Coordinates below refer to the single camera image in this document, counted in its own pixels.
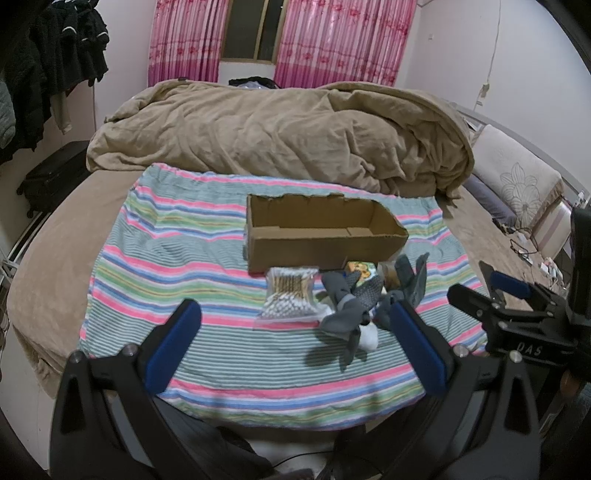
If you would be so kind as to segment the grey glove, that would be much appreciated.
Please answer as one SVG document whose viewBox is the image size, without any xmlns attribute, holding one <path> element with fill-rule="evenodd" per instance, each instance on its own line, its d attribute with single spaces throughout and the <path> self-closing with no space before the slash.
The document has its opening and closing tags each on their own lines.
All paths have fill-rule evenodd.
<svg viewBox="0 0 591 480">
<path fill-rule="evenodd" d="M 414 309 L 420 305 L 426 293 L 429 256 L 429 252 L 420 255 L 415 266 L 411 265 L 406 254 L 399 256 L 394 262 L 399 285 L 381 297 L 374 317 L 377 327 L 391 330 L 390 310 L 394 303 L 406 300 Z"/>
<path fill-rule="evenodd" d="M 382 296 L 384 279 L 377 274 L 361 285 L 356 285 L 356 276 L 344 271 L 329 271 L 322 274 L 322 285 L 332 302 L 332 313 L 320 323 L 326 335 L 346 342 L 342 353 L 342 366 L 353 362 L 359 348 L 360 326 L 372 320 L 372 310 Z"/>
</svg>

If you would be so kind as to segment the clear snack bag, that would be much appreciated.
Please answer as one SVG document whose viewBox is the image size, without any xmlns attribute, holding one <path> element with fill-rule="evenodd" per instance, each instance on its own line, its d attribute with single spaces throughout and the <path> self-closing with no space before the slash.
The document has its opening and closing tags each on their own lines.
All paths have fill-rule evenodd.
<svg viewBox="0 0 591 480">
<path fill-rule="evenodd" d="M 384 284 L 387 291 L 394 290 L 400 286 L 396 265 L 394 265 L 393 261 L 380 262 L 377 265 L 377 272 L 384 279 Z"/>
</svg>

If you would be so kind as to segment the metal bed headboard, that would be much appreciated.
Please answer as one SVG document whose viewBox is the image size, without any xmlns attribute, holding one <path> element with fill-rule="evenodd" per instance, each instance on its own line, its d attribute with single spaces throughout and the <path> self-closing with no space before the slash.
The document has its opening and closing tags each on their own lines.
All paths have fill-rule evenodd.
<svg viewBox="0 0 591 480">
<path fill-rule="evenodd" d="M 531 153 L 538 156 L 549 166 L 557 170 L 561 174 L 562 179 L 566 185 L 566 198 L 569 202 L 574 203 L 578 198 L 578 194 L 583 192 L 585 195 L 585 201 L 587 204 L 590 204 L 590 191 L 579 180 L 577 180 L 573 174 L 571 174 L 565 167 L 559 164 L 552 156 L 548 155 L 544 150 L 534 145 L 532 142 L 528 141 L 523 136 L 519 135 L 508 127 L 503 126 L 499 122 L 486 117 L 482 113 L 471 110 L 467 107 L 457 104 L 456 102 L 452 102 L 451 105 L 462 115 L 471 118 L 473 121 L 486 125 L 490 124 L 503 131 L 506 135 L 519 142 Z"/>
</svg>

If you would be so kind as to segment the white sock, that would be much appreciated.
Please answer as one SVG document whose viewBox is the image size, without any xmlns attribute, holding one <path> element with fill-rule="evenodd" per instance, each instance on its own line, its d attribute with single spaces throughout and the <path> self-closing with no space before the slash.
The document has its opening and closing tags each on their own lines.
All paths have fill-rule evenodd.
<svg viewBox="0 0 591 480">
<path fill-rule="evenodd" d="M 359 348 L 366 352 L 374 352 L 379 346 L 379 329 L 376 324 L 370 322 L 360 326 Z"/>
</svg>

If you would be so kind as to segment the tan bed sheet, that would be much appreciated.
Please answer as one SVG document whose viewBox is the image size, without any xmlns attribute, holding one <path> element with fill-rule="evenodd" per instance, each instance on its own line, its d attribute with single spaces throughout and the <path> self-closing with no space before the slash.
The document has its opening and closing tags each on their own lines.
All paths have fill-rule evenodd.
<svg viewBox="0 0 591 480">
<path fill-rule="evenodd" d="M 67 356 L 76 347 L 94 262 L 110 233 L 137 171 L 91 174 L 49 217 L 24 254 L 9 290 L 8 318 L 43 390 L 54 398 Z M 466 190 L 437 203 L 474 270 L 481 262 L 521 280 L 533 268 L 510 249 L 509 239 Z"/>
</svg>

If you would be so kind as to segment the brown cardboard box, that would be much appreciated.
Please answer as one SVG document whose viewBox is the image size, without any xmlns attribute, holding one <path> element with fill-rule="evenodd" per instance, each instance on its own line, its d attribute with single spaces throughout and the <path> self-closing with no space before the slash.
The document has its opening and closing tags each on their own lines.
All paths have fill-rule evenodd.
<svg viewBox="0 0 591 480">
<path fill-rule="evenodd" d="M 250 273 L 273 267 L 340 270 L 351 261 L 380 263 L 409 238 L 394 214 L 376 200 L 331 194 L 249 195 L 245 257 Z"/>
</svg>

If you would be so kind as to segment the tan rumpled duvet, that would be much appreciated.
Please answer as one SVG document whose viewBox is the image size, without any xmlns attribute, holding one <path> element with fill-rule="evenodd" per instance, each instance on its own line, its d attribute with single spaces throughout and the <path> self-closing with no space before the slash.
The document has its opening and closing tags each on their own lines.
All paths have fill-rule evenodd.
<svg viewBox="0 0 591 480">
<path fill-rule="evenodd" d="M 475 157 L 445 100 L 366 82 L 245 89 L 166 80 L 106 118 L 92 171 L 155 163 L 193 172 L 314 180 L 403 197 L 454 196 Z"/>
</svg>

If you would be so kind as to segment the cotton swab bag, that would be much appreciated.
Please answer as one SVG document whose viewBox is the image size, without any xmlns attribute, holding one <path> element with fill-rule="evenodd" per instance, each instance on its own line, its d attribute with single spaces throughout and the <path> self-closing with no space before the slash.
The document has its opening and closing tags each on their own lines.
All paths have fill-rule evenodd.
<svg viewBox="0 0 591 480">
<path fill-rule="evenodd" d="M 273 267 L 266 272 L 266 299 L 254 324 L 257 328 L 311 324 L 322 317 L 315 299 L 317 268 Z"/>
</svg>

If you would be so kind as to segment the striped colourful towel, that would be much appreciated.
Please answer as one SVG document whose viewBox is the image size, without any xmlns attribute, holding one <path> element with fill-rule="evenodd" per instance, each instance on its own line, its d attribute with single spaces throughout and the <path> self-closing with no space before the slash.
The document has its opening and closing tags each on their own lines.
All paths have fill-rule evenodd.
<svg viewBox="0 0 591 480">
<path fill-rule="evenodd" d="M 344 345 L 311 324 L 257 322 L 266 278 L 247 271 L 249 195 L 359 196 L 311 181 L 197 174 L 155 164 L 129 189 L 94 264 L 79 347 L 92 357 L 141 343 L 184 299 L 197 337 L 163 399 L 197 417 L 252 427 L 341 430 L 390 414 L 423 388 L 396 338 L 349 366 Z"/>
</svg>

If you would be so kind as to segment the black suitcase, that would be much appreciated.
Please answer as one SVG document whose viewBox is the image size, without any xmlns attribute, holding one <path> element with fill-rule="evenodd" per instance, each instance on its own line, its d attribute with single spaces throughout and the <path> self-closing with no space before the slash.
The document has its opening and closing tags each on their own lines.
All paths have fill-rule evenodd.
<svg viewBox="0 0 591 480">
<path fill-rule="evenodd" d="M 16 190 L 28 202 L 26 216 L 53 212 L 89 175 L 88 141 L 73 141 L 33 168 Z"/>
</svg>

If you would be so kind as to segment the pink curtain right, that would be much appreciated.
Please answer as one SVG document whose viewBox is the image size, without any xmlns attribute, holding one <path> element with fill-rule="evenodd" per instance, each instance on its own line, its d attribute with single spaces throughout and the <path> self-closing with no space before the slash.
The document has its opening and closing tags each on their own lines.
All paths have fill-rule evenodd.
<svg viewBox="0 0 591 480">
<path fill-rule="evenodd" d="M 273 81 L 283 88 L 335 82 L 393 86 L 417 10 L 415 1 L 290 1 Z"/>
</svg>

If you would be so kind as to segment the pink curtain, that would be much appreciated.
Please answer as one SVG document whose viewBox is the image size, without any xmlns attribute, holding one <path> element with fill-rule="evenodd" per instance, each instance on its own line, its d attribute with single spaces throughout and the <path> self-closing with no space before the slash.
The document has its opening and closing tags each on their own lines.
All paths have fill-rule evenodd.
<svg viewBox="0 0 591 480">
<path fill-rule="evenodd" d="M 147 84 L 186 78 L 216 82 L 229 3 L 164 0 L 155 5 Z"/>
<path fill-rule="evenodd" d="M 283 88 L 335 82 L 393 86 L 417 10 L 415 1 L 290 1 L 273 81 Z"/>
</svg>

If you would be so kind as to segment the dark window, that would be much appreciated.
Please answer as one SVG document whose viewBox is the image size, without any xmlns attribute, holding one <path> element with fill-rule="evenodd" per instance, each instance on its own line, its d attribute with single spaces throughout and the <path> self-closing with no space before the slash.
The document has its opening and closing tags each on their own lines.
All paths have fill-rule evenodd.
<svg viewBox="0 0 591 480">
<path fill-rule="evenodd" d="M 287 5 L 284 0 L 231 1 L 221 59 L 276 63 Z"/>
</svg>

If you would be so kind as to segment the black hanging clothes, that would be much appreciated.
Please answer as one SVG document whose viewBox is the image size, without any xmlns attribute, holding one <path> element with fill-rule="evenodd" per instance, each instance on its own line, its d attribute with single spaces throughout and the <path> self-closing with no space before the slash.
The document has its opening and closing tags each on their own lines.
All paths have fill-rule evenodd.
<svg viewBox="0 0 591 480">
<path fill-rule="evenodd" d="M 71 129 L 66 97 L 102 80 L 109 33 L 96 1 L 53 1 L 22 33 L 1 41 L 1 162 L 33 150 L 53 118 Z"/>
</svg>

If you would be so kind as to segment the pink curtain left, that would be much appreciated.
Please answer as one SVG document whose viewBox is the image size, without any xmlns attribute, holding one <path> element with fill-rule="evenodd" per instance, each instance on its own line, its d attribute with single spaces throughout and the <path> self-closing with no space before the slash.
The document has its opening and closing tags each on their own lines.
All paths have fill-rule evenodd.
<svg viewBox="0 0 591 480">
<path fill-rule="evenodd" d="M 155 5 L 147 84 L 186 78 L 216 82 L 229 3 L 164 0 Z"/>
</svg>

